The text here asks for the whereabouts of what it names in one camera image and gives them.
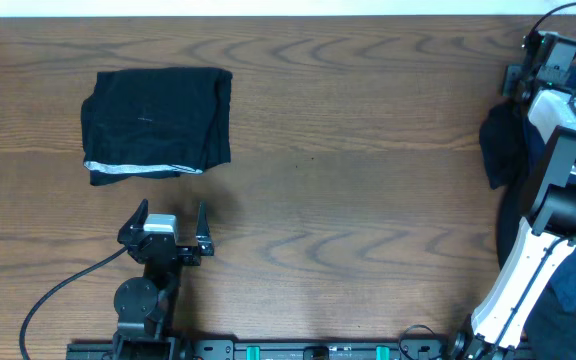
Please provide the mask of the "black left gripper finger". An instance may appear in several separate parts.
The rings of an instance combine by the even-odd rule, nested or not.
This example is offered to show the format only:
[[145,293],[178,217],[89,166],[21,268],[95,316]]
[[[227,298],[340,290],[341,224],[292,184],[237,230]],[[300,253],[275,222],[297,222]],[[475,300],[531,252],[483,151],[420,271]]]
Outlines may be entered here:
[[135,212],[119,229],[117,234],[117,242],[122,245],[129,245],[135,241],[135,238],[143,232],[144,224],[148,217],[149,203],[147,199],[143,199]]
[[204,202],[199,204],[195,237],[197,239],[200,254],[202,256],[213,256],[214,243],[210,233],[206,204]]

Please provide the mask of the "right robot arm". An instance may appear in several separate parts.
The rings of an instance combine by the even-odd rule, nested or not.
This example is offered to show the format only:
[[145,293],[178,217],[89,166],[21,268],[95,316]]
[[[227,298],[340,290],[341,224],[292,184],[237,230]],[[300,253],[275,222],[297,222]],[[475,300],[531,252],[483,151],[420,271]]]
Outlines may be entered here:
[[576,93],[567,88],[576,40],[532,30],[522,66],[510,66],[504,93],[545,143],[522,188],[518,232],[494,286],[466,319],[450,359],[511,359],[547,282],[576,248]]

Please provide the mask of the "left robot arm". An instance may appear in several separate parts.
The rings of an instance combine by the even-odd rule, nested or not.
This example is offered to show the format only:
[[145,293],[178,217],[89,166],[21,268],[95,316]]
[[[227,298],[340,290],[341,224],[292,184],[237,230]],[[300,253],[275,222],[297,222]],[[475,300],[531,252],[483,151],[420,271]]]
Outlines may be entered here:
[[151,214],[142,201],[120,228],[117,241],[144,267],[143,275],[122,283],[114,295],[118,314],[114,359],[186,360],[195,357],[191,341],[173,330],[181,273],[215,252],[206,206],[198,208],[197,244],[179,245],[174,215]]

